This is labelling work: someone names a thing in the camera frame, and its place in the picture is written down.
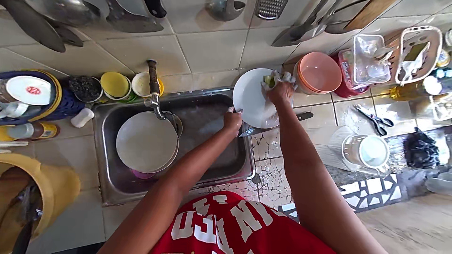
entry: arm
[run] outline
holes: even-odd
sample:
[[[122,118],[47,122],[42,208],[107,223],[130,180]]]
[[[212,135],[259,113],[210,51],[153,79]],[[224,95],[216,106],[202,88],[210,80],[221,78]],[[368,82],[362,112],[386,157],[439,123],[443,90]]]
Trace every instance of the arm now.
[[[267,94],[279,115],[286,177],[302,224],[337,253],[387,253],[350,209],[320,160],[288,101],[292,86],[279,83]]]
[[[98,253],[149,253],[171,225],[182,198],[237,137],[241,124],[241,113],[227,112],[224,127],[169,169]]]

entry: stainless steel sink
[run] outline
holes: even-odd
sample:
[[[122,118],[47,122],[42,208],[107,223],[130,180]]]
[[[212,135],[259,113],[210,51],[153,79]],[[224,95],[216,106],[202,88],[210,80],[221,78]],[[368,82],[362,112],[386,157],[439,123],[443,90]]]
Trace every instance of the stainless steel sink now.
[[[232,90],[232,87],[223,87],[165,94],[160,98],[161,109],[175,113],[183,124],[179,151],[172,164],[223,127],[223,114],[233,105]],[[132,104],[96,105],[93,111],[96,115],[94,139],[103,205],[118,205],[141,199],[165,170],[146,180],[135,177],[118,157],[116,136],[126,120],[140,112],[151,111],[151,108],[145,107],[141,100]],[[249,125],[244,123],[240,133],[248,128]],[[251,139],[235,138],[194,188],[251,179],[254,174]]]

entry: hand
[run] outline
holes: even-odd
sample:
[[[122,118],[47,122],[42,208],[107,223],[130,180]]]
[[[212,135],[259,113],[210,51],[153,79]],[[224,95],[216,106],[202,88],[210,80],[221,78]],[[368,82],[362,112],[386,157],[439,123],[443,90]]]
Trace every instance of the hand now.
[[[240,110],[237,113],[234,112],[234,107],[228,108],[227,112],[223,117],[223,129],[231,131],[234,136],[239,135],[239,129],[242,126],[242,112]]]
[[[294,93],[293,85],[286,81],[281,81],[275,87],[267,92],[270,101],[277,105],[279,103],[289,102]]]

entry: cooking oil bottle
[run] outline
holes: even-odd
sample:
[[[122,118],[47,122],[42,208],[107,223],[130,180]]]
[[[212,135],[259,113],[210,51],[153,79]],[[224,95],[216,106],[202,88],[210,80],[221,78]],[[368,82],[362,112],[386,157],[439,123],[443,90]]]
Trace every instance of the cooking oil bottle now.
[[[389,93],[391,99],[395,101],[407,101],[426,95],[437,95],[441,92],[441,89],[441,83],[438,82],[437,78],[428,76],[418,82],[393,87],[389,89]]]

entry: tiled countertop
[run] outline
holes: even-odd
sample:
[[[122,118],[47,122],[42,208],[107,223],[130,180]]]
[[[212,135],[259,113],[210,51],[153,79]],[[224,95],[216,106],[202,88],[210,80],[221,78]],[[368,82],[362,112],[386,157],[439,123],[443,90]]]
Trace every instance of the tiled countertop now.
[[[371,88],[370,91],[351,99],[340,98],[335,94],[296,94],[294,110],[296,113],[314,113],[313,118],[301,122],[304,128],[349,125],[359,134],[375,134],[372,124],[352,109],[354,104],[361,104],[379,117],[392,119],[395,126],[388,129],[390,136],[413,132],[415,126],[426,131],[452,124],[450,120],[434,122],[412,118],[408,102],[392,101],[387,87]],[[69,206],[43,235],[30,244],[28,254],[48,254],[105,241],[137,204],[132,202],[116,207],[102,207],[92,122],[88,122],[81,129],[72,127],[69,119],[57,121],[57,124],[61,127],[58,137],[32,142],[26,147],[15,149],[14,152],[37,158],[45,164],[73,167],[82,181],[81,192],[76,202]],[[230,190],[246,199],[278,207],[281,211],[292,211],[292,205],[288,205],[292,203],[292,196],[284,174],[279,129],[254,135],[252,142],[257,171],[255,178],[195,189],[186,200],[197,195]],[[329,168],[329,171],[354,209],[369,209],[404,198],[403,187],[397,185],[395,174],[388,176],[388,179],[365,181],[366,177],[361,174],[332,168]]]

